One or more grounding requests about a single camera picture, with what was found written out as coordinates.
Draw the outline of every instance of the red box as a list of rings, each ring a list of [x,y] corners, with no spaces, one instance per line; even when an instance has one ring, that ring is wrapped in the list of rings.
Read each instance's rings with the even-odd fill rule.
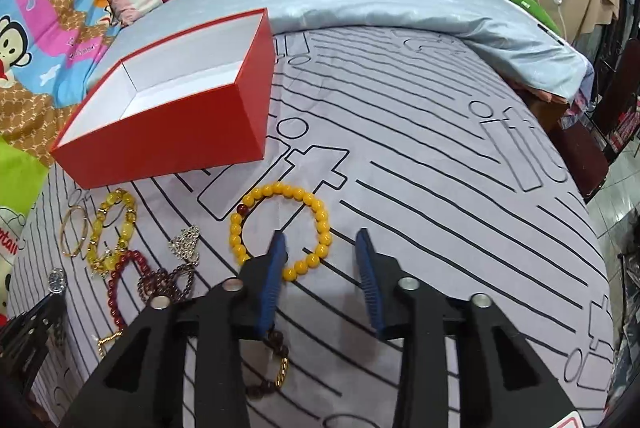
[[[86,189],[262,159],[274,61],[267,9],[151,43],[98,81],[51,155]]]

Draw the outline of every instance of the green object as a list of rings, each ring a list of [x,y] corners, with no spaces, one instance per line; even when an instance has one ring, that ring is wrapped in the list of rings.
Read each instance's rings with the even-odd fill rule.
[[[28,215],[49,169],[0,137],[0,207]]]
[[[543,25],[546,25],[549,29],[555,32],[558,36],[562,36],[562,32],[556,25],[555,21],[551,19],[551,16],[540,6],[535,0],[509,0],[516,5],[522,7],[531,16],[537,19]]]

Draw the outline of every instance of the light blue blanket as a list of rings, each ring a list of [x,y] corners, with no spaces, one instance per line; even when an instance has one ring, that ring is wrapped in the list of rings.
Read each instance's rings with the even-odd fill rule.
[[[171,0],[122,30],[88,82],[118,59],[179,30],[267,7],[274,34],[339,26],[408,27],[456,36],[520,82],[573,100],[589,61],[506,0]]]

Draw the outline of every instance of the chair seat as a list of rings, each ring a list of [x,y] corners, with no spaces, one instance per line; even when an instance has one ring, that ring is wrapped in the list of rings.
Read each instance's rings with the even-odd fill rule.
[[[596,140],[581,122],[562,130],[559,126],[549,132],[549,138],[574,178],[580,194],[591,198],[604,183],[609,163]]]

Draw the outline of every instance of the white star print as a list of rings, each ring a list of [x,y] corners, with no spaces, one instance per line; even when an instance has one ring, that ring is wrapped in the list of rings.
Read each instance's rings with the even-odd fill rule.
[[[59,69],[60,69],[60,65],[57,64],[56,66],[52,66],[46,74],[40,75],[40,86],[44,86],[51,79],[56,77],[56,72],[59,71]]]

